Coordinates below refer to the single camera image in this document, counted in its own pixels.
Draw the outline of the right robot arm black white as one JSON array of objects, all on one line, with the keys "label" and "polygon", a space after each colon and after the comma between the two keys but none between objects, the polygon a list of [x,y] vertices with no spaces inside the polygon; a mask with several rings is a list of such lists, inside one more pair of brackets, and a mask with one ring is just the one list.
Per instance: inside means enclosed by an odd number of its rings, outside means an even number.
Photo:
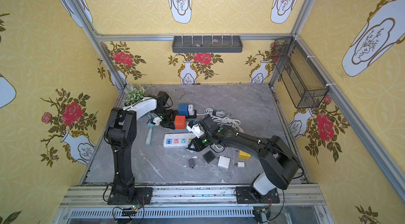
[{"label": "right robot arm black white", "polygon": [[187,149],[200,152],[212,145],[234,148],[259,160],[263,173],[253,181],[252,191],[266,195],[273,189],[285,190],[302,167],[297,156],[276,135],[270,138],[256,137],[240,132],[229,125],[220,125],[210,115],[199,121],[191,121],[187,130],[195,137]]}]

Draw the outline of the white power strip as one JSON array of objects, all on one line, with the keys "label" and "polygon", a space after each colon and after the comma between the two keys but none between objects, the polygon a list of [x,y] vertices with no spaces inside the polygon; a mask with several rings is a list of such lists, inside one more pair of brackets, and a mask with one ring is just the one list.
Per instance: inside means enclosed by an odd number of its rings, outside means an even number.
[{"label": "white power strip", "polygon": [[163,140],[164,148],[187,148],[189,143],[195,138],[194,133],[169,133],[165,134]]}]

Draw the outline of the grey purple plug adapter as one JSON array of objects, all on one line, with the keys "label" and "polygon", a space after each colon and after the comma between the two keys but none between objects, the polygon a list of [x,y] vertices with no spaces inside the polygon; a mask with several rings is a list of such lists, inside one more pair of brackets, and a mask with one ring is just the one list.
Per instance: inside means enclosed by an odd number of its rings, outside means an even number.
[{"label": "grey purple plug adapter", "polygon": [[194,167],[195,167],[195,161],[194,161],[194,159],[189,159],[189,160],[188,160],[188,164],[189,164],[189,167],[194,170]]}]

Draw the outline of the yellow plug adapter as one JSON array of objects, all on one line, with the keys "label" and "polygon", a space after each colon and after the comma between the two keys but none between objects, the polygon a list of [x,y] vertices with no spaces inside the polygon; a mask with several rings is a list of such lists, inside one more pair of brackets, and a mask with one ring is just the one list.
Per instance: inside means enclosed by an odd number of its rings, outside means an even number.
[{"label": "yellow plug adapter", "polygon": [[251,155],[246,153],[246,152],[239,151],[238,158],[241,159],[241,160],[246,160],[247,161],[247,160],[250,160]]}]

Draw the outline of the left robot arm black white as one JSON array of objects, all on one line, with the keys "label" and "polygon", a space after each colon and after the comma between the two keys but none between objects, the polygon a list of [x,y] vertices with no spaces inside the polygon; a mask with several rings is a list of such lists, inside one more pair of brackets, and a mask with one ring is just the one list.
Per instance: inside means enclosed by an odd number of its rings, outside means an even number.
[{"label": "left robot arm black white", "polygon": [[175,112],[167,103],[171,100],[166,92],[149,95],[134,104],[114,107],[111,110],[104,140],[113,151],[115,175],[111,185],[111,200],[133,202],[137,196],[135,177],[131,167],[131,149],[137,135],[137,120],[148,113],[160,119],[164,128],[175,129]]}]

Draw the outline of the black socket base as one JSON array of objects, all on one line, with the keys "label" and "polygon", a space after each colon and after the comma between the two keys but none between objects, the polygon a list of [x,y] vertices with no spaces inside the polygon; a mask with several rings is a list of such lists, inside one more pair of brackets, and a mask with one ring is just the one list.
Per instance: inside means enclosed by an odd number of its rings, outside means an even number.
[{"label": "black socket base", "polygon": [[176,115],[177,116],[184,116],[186,119],[195,119],[197,117],[197,111],[193,110],[192,115],[190,115],[188,111],[177,110]]}]

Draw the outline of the white charger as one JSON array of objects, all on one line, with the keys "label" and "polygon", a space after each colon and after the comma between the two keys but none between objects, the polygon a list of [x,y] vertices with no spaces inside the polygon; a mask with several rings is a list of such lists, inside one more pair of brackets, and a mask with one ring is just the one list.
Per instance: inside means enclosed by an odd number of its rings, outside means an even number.
[{"label": "white charger", "polygon": [[194,116],[194,106],[193,106],[193,104],[188,105],[188,114],[189,114],[189,116]]}]

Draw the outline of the grey wall shelf tray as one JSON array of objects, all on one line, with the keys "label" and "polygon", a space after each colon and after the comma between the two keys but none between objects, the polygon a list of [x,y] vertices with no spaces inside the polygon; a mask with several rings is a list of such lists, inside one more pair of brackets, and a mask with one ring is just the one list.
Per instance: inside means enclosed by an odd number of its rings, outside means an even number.
[{"label": "grey wall shelf tray", "polygon": [[243,42],[238,35],[180,35],[172,42],[174,53],[241,53]]}]

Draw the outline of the red cube socket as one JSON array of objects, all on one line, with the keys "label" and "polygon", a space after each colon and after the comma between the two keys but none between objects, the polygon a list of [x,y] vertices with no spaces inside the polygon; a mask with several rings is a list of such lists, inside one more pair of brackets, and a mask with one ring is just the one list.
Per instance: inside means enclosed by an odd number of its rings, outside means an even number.
[{"label": "red cube socket", "polygon": [[186,117],[183,115],[177,115],[175,117],[174,126],[175,126],[175,129],[177,129],[177,130],[186,129],[186,127],[187,127]]}]

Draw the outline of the black plug adapter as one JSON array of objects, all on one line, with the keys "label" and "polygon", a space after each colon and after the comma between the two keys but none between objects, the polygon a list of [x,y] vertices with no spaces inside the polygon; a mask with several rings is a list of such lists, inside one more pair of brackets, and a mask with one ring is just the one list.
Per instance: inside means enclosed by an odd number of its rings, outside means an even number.
[{"label": "black plug adapter", "polygon": [[210,164],[216,159],[216,156],[212,151],[208,151],[203,155],[203,159],[206,161],[207,164]]}]

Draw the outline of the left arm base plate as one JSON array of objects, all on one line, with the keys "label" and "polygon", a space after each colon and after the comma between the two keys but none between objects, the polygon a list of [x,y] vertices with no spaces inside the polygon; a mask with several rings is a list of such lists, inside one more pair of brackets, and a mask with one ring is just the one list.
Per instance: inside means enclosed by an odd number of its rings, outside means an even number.
[{"label": "left arm base plate", "polygon": [[107,200],[108,205],[149,205],[153,196],[153,188],[140,187],[130,188],[129,190],[121,190],[119,188],[112,189]]}]

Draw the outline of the potted green plant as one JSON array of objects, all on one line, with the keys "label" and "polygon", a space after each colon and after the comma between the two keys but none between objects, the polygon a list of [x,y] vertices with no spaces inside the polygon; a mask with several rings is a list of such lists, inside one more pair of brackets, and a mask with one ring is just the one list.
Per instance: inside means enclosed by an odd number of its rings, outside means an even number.
[{"label": "potted green plant", "polygon": [[124,100],[125,106],[136,104],[145,97],[145,88],[141,85],[128,85],[124,92],[126,94]]}]

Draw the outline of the small white plug adapter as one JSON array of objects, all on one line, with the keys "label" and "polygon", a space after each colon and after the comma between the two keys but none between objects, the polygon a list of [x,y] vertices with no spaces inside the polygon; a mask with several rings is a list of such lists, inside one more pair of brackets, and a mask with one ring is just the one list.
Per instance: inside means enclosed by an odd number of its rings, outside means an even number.
[{"label": "small white plug adapter", "polygon": [[237,166],[238,166],[239,168],[244,168],[244,167],[245,167],[245,163],[238,161]]}]

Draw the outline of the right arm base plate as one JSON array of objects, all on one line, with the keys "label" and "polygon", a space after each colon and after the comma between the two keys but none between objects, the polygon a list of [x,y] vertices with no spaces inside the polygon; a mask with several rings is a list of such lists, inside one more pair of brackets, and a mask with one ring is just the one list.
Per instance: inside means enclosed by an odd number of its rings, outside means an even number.
[{"label": "right arm base plate", "polygon": [[236,202],[238,204],[279,204],[280,199],[277,189],[269,191],[267,194],[262,195],[253,187],[236,187],[234,191]]}]

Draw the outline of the blue cube socket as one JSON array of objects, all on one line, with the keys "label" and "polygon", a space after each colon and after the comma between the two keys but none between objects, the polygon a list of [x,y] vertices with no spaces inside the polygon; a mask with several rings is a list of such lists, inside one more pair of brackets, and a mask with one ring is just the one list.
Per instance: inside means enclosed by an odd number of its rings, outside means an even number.
[{"label": "blue cube socket", "polygon": [[179,104],[178,105],[178,114],[180,116],[188,117],[189,116],[188,104]]}]

